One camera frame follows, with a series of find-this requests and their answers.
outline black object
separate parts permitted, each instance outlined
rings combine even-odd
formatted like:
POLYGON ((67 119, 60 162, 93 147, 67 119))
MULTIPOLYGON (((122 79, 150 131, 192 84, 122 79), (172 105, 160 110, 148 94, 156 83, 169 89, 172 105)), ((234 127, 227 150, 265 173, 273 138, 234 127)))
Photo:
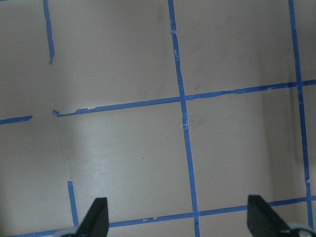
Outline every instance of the black object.
POLYGON ((259 195, 248 196, 247 225, 253 237, 316 237, 309 228, 290 228, 259 195))
POLYGON ((106 197, 96 198, 75 234, 63 237, 106 237, 109 230, 106 197))

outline grid square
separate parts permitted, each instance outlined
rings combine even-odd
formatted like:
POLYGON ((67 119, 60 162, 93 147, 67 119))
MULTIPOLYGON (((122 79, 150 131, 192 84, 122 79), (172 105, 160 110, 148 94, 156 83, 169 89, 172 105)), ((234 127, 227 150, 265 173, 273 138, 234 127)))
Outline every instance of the grid square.
MULTIPOLYGON (((287 223, 300 223, 308 226, 306 203, 277 206, 273 208, 287 223)), ((247 212, 231 212, 200 217, 201 237, 236 236, 251 237, 247 227, 247 212)))
POLYGON ((187 105, 199 210, 305 196, 295 88, 187 105))
POLYGON ((295 0, 295 19, 303 80, 316 79, 316 6, 313 0, 295 0))
POLYGON ((186 94, 295 81, 287 1, 176 0, 186 94))
POLYGON ((49 2, 58 110, 178 96, 165 0, 49 2))
POLYGON ((0 119, 50 114, 54 92, 43 2, 2 1, 0 27, 0 119))
POLYGON ((306 120, 306 131, 307 131, 307 147, 309 157, 309 168, 310 168, 310 183, 311 193, 316 195, 316 111, 315 111, 315 100, 316 100, 316 86, 306 86, 303 88, 304 92, 304 106, 305 106, 305 120, 306 120))
POLYGON ((95 197, 110 222, 192 212, 179 103, 59 121, 79 221, 95 197))
POLYGON ((182 219, 109 229, 109 237, 192 237, 194 220, 182 219))
POLYGON ((56 120, 0 126, 0 236, 73 225, 56 120))

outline gray floor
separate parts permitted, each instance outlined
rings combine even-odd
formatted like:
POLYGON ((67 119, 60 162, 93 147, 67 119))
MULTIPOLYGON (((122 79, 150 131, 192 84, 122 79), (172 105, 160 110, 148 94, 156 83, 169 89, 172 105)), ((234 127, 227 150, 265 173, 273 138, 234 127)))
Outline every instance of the gray floor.
MULTIPOLYGON (((190 213, 180 102, 60 117, 77 109, 178 97, 167 0, 0 2, 0 236, 73 226, 108 197, 110 222, 190 213)), ((286 0, 174 0, 186 95, 295 82, 286 0)), ((316 7, 296 0, 303 80, 316 79, 316 7)), ((304 86, 316 195, 316 86, 304 86)), ((188 100, 198 210, 306 196, 297 88, 188 100)), ((316 203, 313 202, 314 221, 316 203)), ((275 207, 308 224, 305 202, 275 207)), ((250 236, 246 212, 201 216, 202 237, 250 236)), ((110 228, 114 236, 195 236, 194 219, 110 228)))

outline blue grid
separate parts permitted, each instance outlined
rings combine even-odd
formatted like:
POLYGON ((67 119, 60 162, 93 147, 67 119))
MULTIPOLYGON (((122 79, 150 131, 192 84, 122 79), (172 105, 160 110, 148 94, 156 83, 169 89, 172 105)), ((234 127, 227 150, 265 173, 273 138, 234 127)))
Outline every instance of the blue grid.
MULTIPOLYGON (((168 215, 168 216, 161 216, 158 218, 151 217, 151 218, 144 218, 144 219, 137 219, 137 220, 114 222, 114 223, 110 223, 110 228, 120 227, 120 226, 138 225, 138 224, 145 224, 145 223, 152 223, 152 222, 161 222, 161 221, 168 221, 168 220, 194 218, 195 236, 199 237, 200 233, 199 233, 198 219, 200 216, 208 216, 208 215, 216 215, 216 214, 221 214, 221 213, 245 211, 247 209, 247 206, 245 206, 245 205, 220 208, 220 209, 213 209, 213 210, 205 210, 205 211, 198 210, 198 202, 197 202, 195 179, 194 179, 194 169, 193 169, 193 158, 192 158, 192 153, 191 153, 191 143, 190 143, 190 135, 189 135, 189 126, 187 123, 188 115, 187 115, 186 101, 194 100, 194 99, 201 99, 201 98, 218 97, 218 96, 226 95, 226 94, 245 94, 245 93, 254 93, 254 92, 260 92, 260 91, 266 91, 266 90, 285 89, 285 88, 292 88, 292 87, 296 87, 298 90, 299 113, 300 113, 302 147, 303 147, 303 160, 304 160, 304 175, 305 175, 305 184, 306 184, 306 197, 273 201, 273 202, 269 202, 269 204, 270 204, 270 206, 281 206, 281 205, 288 205, 288 204, 305 202, 307 204, 309 226, 311 228, 313 228, 312 201, 316 200, 316 196, 311 195, 311 187, 310 187, 310 183, 309 183, 310 174, 309 174, 309 161, 308 161, 308 149, 307 149, 307 135, 306 135, 306 124, 305 124, 303 87, 310 86, 310 85, 316 85, 316 79, 302 81, 293 0, 288 0, 288 6, 289 6, 293 50, 294 50, 294 58, 295 58, 296 82, 270 84, 270 85, 248 87, 248 88, 235 89, 235 90, 229 90, 229 91, 215 91, 215 92, 207 92, 207 93, 194 94, 194 95, 185 95, 185 90, 184 90, 183 80, 182 80, 182 75, 181 75, 181 70, 180 70, 180 54, 179 54, 179 47, 178 47, 178 39, 177 39, 177 35, 176 35, 176 21, 175 21, 173 0, 168 0, 170 27, 171 27, 171 35, 172 35, 174 59, 175 59, 175 68, 176 68, 179 94, 180 94, 179 97, 163 98, 163 99, 156 99, 156 100, 149 100, 149 101, 139 101, 139 102, 126 103, 126 104, 108 105, 108 106, 96 107, 94 109, 79 109, 79 110, 75 111, 74 113, 70 113, 70 114, 60 114, 58 111, 53 112, 58 117, 65 117, 65 116, 74 116, 74 115, 80 115, 80 114, 89 114, 89 113, 96 113, 96 112, 120 110, 120 109, 127 109, 127 108, 136 108, 136 107, 167 104, 167 103, 179 103, 180 102, 180 104, 181 104, 182 122, 184 125, 183 126, 184 140, 185 140, 185 147, 186 147, 186 153, 187 153, 187 162, 188 162, 188 170, 189 170, 189 180, 190 180, 193 212, 168 215)), ((48 48, 49 48, 49 57, 50 57, 49 62, 52 63, 55 51, 54 51, 54 44, 53 44, 53 40, 52 40, 52 29, 51 29, 51 24, 50 24, 50 19, 49 19, 47 0, 43 0, 43 8, 44 8, 44 15, 45 15, 45 19, 46 19, 46 30, 47 30, 47 39, 48 39, 48 48)), ((25 117, 18 117, 18 118, 7 118, 7 119, 0 120, 0 125, 29 121, 31 118, 32 118, 32 116, 25 116, 25 117)), ((75 201, 75 193, 74 193, 72 181, 68 181, 68 191, 69 191, 69 198, 70 198, 70 206, 71 206, 71 210, 72 210, 73 224, 74 224, 74 226, 78 226, 79 221, 78 221, 76 201, 75 201)), ((31 233, 31 234, 23 234, 23 235, 11 236, 11 237, 42 237, 42 236, 53 235, 57 231, 59 231, 59 230, 51 230, 51 231, 37 232, 37 233, 31 233)))

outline floor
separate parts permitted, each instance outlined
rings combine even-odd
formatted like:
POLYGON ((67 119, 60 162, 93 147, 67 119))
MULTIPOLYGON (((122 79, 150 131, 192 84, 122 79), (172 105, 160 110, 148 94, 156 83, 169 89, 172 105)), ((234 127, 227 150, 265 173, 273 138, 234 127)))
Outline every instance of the floor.
POLYGON ((0 1, 0 236, 107 197, 108 236, 316 220, 312 0, 0 1))

